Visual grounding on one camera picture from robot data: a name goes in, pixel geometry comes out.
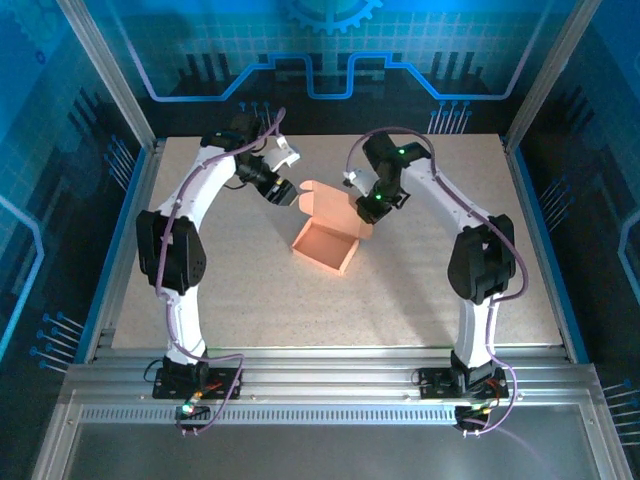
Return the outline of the aluminium frame post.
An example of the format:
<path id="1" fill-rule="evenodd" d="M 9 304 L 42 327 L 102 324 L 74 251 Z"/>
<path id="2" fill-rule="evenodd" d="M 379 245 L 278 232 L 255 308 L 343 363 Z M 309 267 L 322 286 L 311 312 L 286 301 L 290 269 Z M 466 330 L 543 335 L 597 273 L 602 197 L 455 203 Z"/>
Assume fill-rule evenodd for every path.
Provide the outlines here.
<path id="1" fill-rule="evenodd" d="M 576 0 L 507 131 L 504 150 L 508 156 L 515 154 L 601 3 Z"/>
<path id="2" fill-rule="evenodd" d="M 83 0 L 56 0 L 140 146 L 155 151 L 157 138 Z"/>

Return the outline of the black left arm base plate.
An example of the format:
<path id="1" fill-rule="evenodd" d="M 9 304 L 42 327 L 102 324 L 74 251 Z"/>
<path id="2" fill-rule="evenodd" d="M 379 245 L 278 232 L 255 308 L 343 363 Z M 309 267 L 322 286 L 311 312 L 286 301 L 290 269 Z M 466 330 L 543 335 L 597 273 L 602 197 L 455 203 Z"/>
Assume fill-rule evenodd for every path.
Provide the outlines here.
<path id="1" fill-rule="evenodd" d="M 223 400 L 237 373 L 236 368 L 196 369 L 180 365 L 179 369 L 156 372 L 152 397 L 154 399 L 189 400 L 197 391 L 202 400 Z"/>

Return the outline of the pink paper box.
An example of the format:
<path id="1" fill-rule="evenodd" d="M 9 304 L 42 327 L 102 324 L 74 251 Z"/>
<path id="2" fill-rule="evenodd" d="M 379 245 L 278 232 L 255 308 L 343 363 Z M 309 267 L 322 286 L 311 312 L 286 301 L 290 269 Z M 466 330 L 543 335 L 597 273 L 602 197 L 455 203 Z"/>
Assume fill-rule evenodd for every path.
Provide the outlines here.
<path id="1" fill-rule="evenodd" d="M 319 268 L 343 276 L 361 240 L 368 240 L 373 226 L 357 214 L 356 198 L 316 180 L 301 183 L 299 210 L 308 220 L 291 245 L 294 254 Z"/>

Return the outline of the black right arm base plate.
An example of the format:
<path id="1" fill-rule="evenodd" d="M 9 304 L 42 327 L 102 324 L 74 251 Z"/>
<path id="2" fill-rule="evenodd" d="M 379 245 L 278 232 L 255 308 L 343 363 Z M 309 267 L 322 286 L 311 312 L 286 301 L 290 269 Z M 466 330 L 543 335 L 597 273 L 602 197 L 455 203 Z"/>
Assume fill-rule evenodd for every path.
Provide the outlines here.
<path id="1" fill-rule="evenodd" d="M 414 371 L 412 383 L 423 400 L 503 400 L 510 396 L 505 372 L 500 367 L 490 367 L 478 378 L 467 375 L 458 367 L 424 367 Z"/>

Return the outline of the aluminium side rail blue strip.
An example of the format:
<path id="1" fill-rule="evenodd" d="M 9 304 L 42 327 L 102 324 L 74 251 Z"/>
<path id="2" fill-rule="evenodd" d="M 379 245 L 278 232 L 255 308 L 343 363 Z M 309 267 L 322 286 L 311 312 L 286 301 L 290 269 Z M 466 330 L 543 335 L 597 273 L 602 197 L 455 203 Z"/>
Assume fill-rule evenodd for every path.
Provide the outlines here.
<path id="1" fill-rule="evenodd" d="M 139 153 L 89 308 L 74 364 L 91 363 L 102 332 L 118 322 L 137 249 L 135 220 L 151 199 L 165 144 L 166 140 L 160 139 L 152 150 L 142 149 Z"/>
<path id="2" fill-rule="evenodd" d="M 523 154 L 520 148 L 516 147 L 512 152 L 505 152 L 505 156 L 532 241 L 536 263 L 544 281 L 546 294 L 562 339 L 562 345 L 571 362 L 589 364 L 590 358 L 580 326 Z"/>

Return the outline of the aluminium front rail frame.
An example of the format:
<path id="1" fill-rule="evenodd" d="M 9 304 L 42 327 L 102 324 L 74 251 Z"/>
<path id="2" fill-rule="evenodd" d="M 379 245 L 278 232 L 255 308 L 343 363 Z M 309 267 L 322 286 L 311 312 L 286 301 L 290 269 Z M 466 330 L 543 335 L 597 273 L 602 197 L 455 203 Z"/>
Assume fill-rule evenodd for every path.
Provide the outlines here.
<path id="1" fill-rule="evenodd" d="M 553 345 L 506 345 L 498 354 L 517 374 L 517 412 L 534 406 L 576 406 L 578 431 L 599 475 L 632 480 L 593 366 L 571 362 L 564 348 Z M 69 473 L 85 406 L 175 405 L 154 399 L 142 378 L 144 368 L 159 355 L 156 349 L 115 349 L 101 340 L 91 363 L 69 366 L 32 480 L 63 480 Z M 421 399 L 411 381 L 416 369 L 442 367 L 447 360 L 444 348 L 248 349 L 241 396 L 232 404 L 453 406 Z"/>

